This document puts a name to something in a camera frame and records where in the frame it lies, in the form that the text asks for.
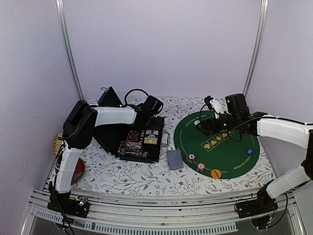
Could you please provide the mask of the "black poker chip case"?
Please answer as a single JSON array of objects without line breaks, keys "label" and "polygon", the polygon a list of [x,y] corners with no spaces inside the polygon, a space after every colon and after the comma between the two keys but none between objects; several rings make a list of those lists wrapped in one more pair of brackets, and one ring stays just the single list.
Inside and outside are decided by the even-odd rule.
[{"label": "black poker chip case", "polygon": [[121,101],[112,87],[98,99],[93,137],[101,147],[121,160],[159,161],[164,117],[163,102],[147,95],[143,103]]}]

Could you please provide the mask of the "blue small blind button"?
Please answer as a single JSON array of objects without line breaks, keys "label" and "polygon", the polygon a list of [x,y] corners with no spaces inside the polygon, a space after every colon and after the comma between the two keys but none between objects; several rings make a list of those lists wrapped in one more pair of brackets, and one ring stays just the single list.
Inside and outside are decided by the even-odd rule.
[{"label": "blue small blind button", "polygon": [[245,153],[248,155],[248,156],[253,156],[254,155],[254,150],[252,148],[247,148],[245,150]]}]

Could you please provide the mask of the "orange big blind button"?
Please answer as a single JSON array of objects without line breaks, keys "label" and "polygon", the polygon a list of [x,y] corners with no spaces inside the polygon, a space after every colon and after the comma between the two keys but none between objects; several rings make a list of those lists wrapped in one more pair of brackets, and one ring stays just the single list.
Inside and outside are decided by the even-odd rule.
[{"label": "orange big blind button", "polygon": [[213,169],[211,171],[211,177],[214,179],[220,179],[222,177],[222,172],[218,169]]}]

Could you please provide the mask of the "purple black chip stack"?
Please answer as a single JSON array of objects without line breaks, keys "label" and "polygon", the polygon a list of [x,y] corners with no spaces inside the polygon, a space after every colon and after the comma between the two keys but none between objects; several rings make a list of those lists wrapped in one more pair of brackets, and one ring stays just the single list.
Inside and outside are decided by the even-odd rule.
[{"label": "purple black chip stack", "polygon": [[196,161],[196,155],[191,153],[191,154],[188,154],[186,156],[186,160],[189,162],[189,163],[195,163]]}]

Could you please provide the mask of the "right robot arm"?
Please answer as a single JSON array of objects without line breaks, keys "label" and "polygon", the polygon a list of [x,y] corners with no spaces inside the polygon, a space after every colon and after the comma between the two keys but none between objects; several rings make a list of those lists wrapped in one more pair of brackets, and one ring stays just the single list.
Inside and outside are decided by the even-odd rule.
[{"label": "right robot arm", "polygon": [[270,147],[270,140],[281,143],[292,153],[301,153],[299,163],[258,191],[253,202],[256,213],[264,213],[275,199],[291,190],[296,190],[313,179],[313,125],[265,112],[250,113],[244,94],[232,94],[225,98],[226,108],[220,102],[207,96],[205,106],[213,111],[213,117],[200,119],[196,128],[204,135],[225,134],[239,131],[263,140]]}]

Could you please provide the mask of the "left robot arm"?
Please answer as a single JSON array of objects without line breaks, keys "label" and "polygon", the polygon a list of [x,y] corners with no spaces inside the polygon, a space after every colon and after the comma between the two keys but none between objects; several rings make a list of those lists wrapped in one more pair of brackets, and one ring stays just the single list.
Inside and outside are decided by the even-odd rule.
[{"label": "left robot arm", "polygon": [[78,101],[63,125],[63,149],[52,175],[53,203],[69,212],[73,203],[71,180],[83,150],[92,140],[116,157],[135,162],[158,162],[164,118],[158,116],[163,103],[148,96],[144,103],[122,105],[116,95],[104,95],[95,106]]}]

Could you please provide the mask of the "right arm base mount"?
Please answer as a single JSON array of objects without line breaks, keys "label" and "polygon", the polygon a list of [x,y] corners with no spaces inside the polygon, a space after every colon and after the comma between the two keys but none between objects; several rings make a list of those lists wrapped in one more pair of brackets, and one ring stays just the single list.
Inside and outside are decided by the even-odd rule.
[{"label": "right arm base mount", "polygon": [[239,218],[258,216],[251,220],[253,227],[258,230],[269,228],[277,209],[278,205],[275,199],[266,199],[262,196],[253,200],[239,199],[234,204],[234,210]]}]

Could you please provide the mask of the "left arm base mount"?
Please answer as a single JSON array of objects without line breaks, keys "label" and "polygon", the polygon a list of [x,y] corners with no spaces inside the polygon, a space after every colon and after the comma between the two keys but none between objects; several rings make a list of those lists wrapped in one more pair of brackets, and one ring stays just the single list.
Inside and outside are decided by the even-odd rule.
[{"label": "left arm base mount", "polygon": [[70,192],[51,195],[47,208],[52,211],[63,212],[66,215],[86,218],[90,208],[88,198],[78,196],[75,199],[71,199],[69,196]]}]

